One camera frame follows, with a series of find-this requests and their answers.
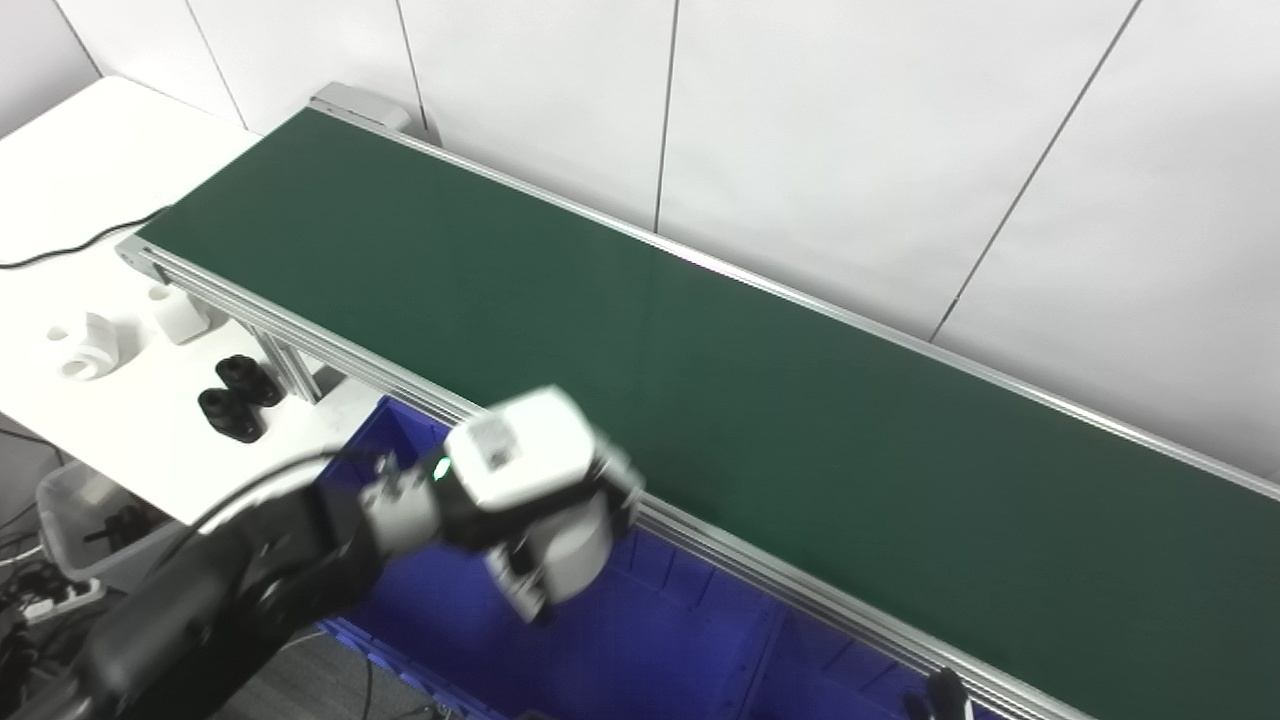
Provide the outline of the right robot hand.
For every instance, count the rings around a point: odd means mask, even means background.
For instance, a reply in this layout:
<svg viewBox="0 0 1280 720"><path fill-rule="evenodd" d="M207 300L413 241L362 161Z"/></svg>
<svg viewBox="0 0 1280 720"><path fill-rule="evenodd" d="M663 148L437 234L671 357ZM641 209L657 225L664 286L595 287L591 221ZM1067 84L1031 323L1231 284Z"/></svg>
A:
<svg viewBox="0 0 1280 720"><path fill-rule="evenodd" d="M963 679L951 667L942 667L925 678L925 697L905 693L902 707L911 720L975 717L972 697Z"/></svg>

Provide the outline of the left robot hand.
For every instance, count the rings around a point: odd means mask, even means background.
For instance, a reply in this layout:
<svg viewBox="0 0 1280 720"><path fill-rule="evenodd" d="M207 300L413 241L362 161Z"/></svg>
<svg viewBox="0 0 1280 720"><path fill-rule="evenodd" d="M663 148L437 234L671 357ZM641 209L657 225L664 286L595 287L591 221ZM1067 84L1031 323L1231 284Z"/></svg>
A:
<svg viewBox="0 0 1280 720"><path fill-rule="evenodd" d="M628 456L544 386L465 418L406 468L385 460L358 501L381 559L480 553L516 614L544 624L600 575L644 495Z"/></svg>

